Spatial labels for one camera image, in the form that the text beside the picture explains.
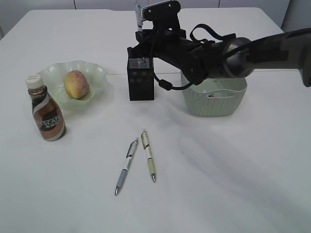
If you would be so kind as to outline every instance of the peach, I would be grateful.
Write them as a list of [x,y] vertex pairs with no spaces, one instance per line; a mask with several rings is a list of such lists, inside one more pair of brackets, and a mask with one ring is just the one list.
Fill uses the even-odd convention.
[[64,77],[64,84],[68,95],[77,100],[89,91],[89,84],[84,74],[78,70],[68,72]]

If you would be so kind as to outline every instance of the black mesh container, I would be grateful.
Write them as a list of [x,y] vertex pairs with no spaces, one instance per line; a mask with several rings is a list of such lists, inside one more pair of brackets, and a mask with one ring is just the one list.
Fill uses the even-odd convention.
[[153,69],[153,59],[150,63],[149,57],[129,56],[127,78],[131,101],[155,99]]

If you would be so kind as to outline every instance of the pen tip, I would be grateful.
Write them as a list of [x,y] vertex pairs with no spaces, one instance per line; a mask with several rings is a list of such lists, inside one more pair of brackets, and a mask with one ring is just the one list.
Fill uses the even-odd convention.
[[151,174],[151,177],[152,177],[152,180],[153,180],[154,182],[156,182],[156,175],[155,175],[155,174]]

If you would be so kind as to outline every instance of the white wall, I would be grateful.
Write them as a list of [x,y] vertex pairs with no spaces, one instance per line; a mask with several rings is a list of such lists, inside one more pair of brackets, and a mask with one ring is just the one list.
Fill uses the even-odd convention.
[[[75,0],[77,9],[110,9],[115,11],[133,11],[134,0]],[[147,6],[148,0],[139,0],[141,6]]]
[[311,0],[291,0],[282,29],[286,32],[311,28]]
[[74,3],[73,0],[0,0],[0,25],[4,34],[35,9],[74,9]]
[[[149,4],[160,2],[161,0],[148,0]],[[210,8],[218,7],[220,0],[178,0],[181,8]]]
[[220,0],[220,7],[258,7],[281,27],[289,2],[290,0]]

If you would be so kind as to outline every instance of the black cable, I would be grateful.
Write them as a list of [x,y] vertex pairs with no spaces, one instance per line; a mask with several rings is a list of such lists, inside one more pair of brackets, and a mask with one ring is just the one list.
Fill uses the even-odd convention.
[[153,76],[153,78],[159,83],[159,86],[161,86],[162,88],[166,89],[166,90],[176,90],[176,91],[182,91],[182,90],[186,90],[187,88],[189,88],[190,86],[192,86],[198,79],[196,80],[193,80],[191,81],[190,83],[184,85],[184,86],[173,86],[170,82],[162,79],[160,80],[154,69],[153,69],[153,64],[152,64],[152,60],[153,60],[153,53],[154,53],[154,49],[155,49],[155,46],[156,46],[156,41],[157,41],[157,36],[156,38],[154,39],[152,45],[151,45],[151,49],[150,49],[150,55],[149,55],[149,68],[150,68],[150,71],[151,71],[151,74]]
[[[311,33],[311,29],[301,29],[301,30],[295,31],[295,32],[293,32],[292,34],[290,34],[290,35],[288,36],[288,38],[290,38],[290,37],[295,37],[295,36],[299,36],[299,35],[302,35],[302,34],[307,34],[307,33]],[[216,59],[216,61],[221,62],[222,60],[227,59],[227,58],[229,58],[229,57],[235,55],[236,53],[238,53],[238,52],[240,52],[240,51],[242,51],[242,50],[249,49],[255,42],[256,42],[256,41],[251,41],[251,42],[249,42],[249,43],[247,43],[247,44],[244,44],[244,45],[242,45],[242,46],[239,46],[239,47],[237,47],[237,48],[235,48],[235,49],[233,49],[233,50],[231,50],[231,51],[225,53],[224,55],[222,55],[222,56],[220,57],[219,60]],[[210,67],[212,66],[211,64],[208,66],[208,68],[206,68],[206,69],[202,72],[202,75],[199,75],[197,79],[192,80],[191,82],[189,82],[189,83],[188,83],[187,85],[185,85],[185,86],[179,86],[179,87],[177,87],[177,86],[173,86],[170,82],[168,82],[168,81],[166,81],[166,80],[163,80],[163,79],[160,80],[160,79],[156,76],[156,74],[155,74],[155,72],[154,72],[154,70],[153,70],[153,68],[152,68],[152,58],[153,58],[153,52],[154,52],[155,44],[156,44],[156,40],[153,41],[152,46],[151,46],[150,57],[149,57],[150,69],[151,69],[151,71],[152,71],[152,74],[153,74],[154,79],[155,79],[155,80],[159,83],[159,85],[160,85],[161,87],[163,87],[164,89],[166,89],[165,87],[166,87],[167,85],[169,85],[169,89],[166,89],[166,90],[185,90],[185,89],[189,88],[190,86],[192,86],[192,85],[193,85],[194,83],[196,83],[197,81],[199,81],[200,79],[203,79],[204,77],[206,77],[206,76],[208,75],[209,69],[210,69]]]

